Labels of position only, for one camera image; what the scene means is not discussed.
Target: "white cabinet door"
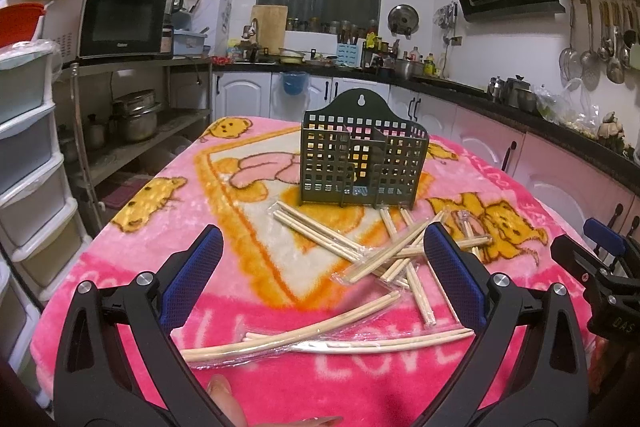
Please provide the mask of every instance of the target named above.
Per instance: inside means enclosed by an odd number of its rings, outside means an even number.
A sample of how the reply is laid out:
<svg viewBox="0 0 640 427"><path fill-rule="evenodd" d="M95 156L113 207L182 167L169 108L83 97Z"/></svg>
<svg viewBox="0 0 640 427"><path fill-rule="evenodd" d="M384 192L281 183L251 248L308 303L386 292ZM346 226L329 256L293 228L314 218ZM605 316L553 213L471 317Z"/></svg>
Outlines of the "white cabinet door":
<svg viewBox="0 0 640 427"><path fill-rule="evenodd" d="M316 111L326 107L331 102L331 85L330 76L314 76L309 77L311 86L309 87L309 111Z"/></svg>
<svg viewBox="0 0 640 427"><path fill-rule="evenodd" d="M513 175L520 158L524 133L491 118L459 107L451 140L459 143L489 165Z"/></svg>
<svg viewBox="0 0 640 427"><path fill-rule="evenodd" d="M404 89L404 87L391 86L389 92L388 106L396 116L406 120L414 119L414 105L418 99L413 91Z"/></svg>
<svg viewBox="0 0 640 427"><path fill-rule="evenodd" d="M580 235L589 217L608 223L617 204L623 205L626 216L634 200L631 192L606 174L532 134L525 137L513 178ZM620 219L613 229L620 229Z"/></svg>
<svg viewBox="0 0 640 427"><path fill-rule="evenodd" d="M431 135L447 140L451 138L453 123L456 121L456 104L433 98L426 94L415 93L411 116Z"/></svg>
<svg viewBox="0 0 640 427"><path fill-rule="evenodd" d="M223 73L214 89L216 118L263 116L269 118L271 73Z"/></svg>
<svg viewBox="0 0 640 427"><path fill-rule="evenodd" d="M340 93L348 89L369 89L378 93L385 102L389 99L389 85L379 84L378 82L369 82L368 80L357 80L356 78L334 78L334 86L331 93L333 100Z"/></svg>

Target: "pink blanket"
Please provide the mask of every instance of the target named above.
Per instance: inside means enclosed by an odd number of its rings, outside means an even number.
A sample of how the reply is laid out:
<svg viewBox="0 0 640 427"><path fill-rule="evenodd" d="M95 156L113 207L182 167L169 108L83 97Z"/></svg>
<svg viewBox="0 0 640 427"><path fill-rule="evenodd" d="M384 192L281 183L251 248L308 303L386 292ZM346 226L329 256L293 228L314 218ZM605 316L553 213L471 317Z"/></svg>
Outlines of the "pink blanket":
<svg viewBox="0 0 640 427"><path fill-rule="evenodd" d="M270 215L276 200L297 204L300 128L263 118L225 118L180 154L102 230L47 305L31 344L38 377L50 394L60 331L79 282L99 287L129 283L141 271L156 271L175 251L185 250L206 224L222 229L225 251L183 328L178 348L239 341L245 331L276 333L302 327L355 308L386 293L373 276L354 287L332 274L346 262L280 225ZM564 232L579 236L557 214L506 174L448 140L431 137L412 212L415 219L437 211L466 209L476 233L494 238L481 256L491 272L508 273L517 284L547 289L567 286L583 328L590 317L581 288L550 257L549 246ZM301 210L355 241L378 247L388 241L372 208L303 205ZM404 225L392 209L398 228ZM449 218L453 237L460 223ZM438 324L426 328L411 295L383 314L340 334L384 337L452 329L453 318L426 269L418 268ZM517 331L485 398L502 391L522 339ZM586 329L583 330L588 340ZM162 403L142 360L123 329L124 345L145 396ZM471 339L417 351L382 355L280 353L234 367L195 369L205 385L225 375L250 424L342 415L346 427L401 427L424 410L462 358Z"/></svg>

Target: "wooden cutting board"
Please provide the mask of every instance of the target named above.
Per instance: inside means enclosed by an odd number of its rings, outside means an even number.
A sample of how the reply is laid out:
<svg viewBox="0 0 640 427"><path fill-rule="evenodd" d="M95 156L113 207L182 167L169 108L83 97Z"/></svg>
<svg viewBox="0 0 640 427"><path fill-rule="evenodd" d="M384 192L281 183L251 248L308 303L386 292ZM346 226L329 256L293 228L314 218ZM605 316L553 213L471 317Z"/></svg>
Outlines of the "wooden cutting board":
<svg viewBox="0 0 640 427"><path fill-rule="evenodd" d="M251 10L251 19L258 20L258 45L268 48L270 55L279 55L284 47L288 12L286 6L268 4L256 4Z"/></svg>

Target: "countertop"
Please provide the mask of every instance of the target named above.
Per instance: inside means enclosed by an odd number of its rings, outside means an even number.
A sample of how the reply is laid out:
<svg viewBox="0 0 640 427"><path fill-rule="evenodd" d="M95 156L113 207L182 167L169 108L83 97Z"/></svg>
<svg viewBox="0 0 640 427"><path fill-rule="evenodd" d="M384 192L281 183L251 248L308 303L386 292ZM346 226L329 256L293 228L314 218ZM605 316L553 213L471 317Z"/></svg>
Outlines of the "countertop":
<svg viewBox="0 0 640 427"><path fill-rule="evenodd" d="M307 66L305 64L230 64L228 66L213 66L214 74L224 73L225 71L265 71L270 73L306 71L317 76L370 80L434 96L475 111L521 132L530 132L540 136L585 160L640 196L640 167L635 163L566 127L548 122L541 117L527 114L516 108L491 102L484 97L484 92L481 89L475 87L465 86L464 84L437 77L414 77L411 80L401 80L364 73L351 68L327 68L323 66Z"/></svg>

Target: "plastic basket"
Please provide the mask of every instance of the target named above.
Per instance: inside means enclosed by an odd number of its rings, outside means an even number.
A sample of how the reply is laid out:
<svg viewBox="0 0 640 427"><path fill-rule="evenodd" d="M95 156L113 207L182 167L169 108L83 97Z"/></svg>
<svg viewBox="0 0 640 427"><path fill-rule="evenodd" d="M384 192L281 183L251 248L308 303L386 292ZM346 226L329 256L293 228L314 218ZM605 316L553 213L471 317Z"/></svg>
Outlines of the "plastic basket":
<svg viewBox="0 0 640 427"><path fill-rule="evenodd" d="M44 6L36 2L0 9L0 48L33 39L38 20L44 12Z"/></svg>
<svg viewBox="0 0 640 427"><path fill-rule="evenodd" d="M380 95L349 89L305 113L300 200L413 208L428 146L425 128L396 116Z"/></svg>

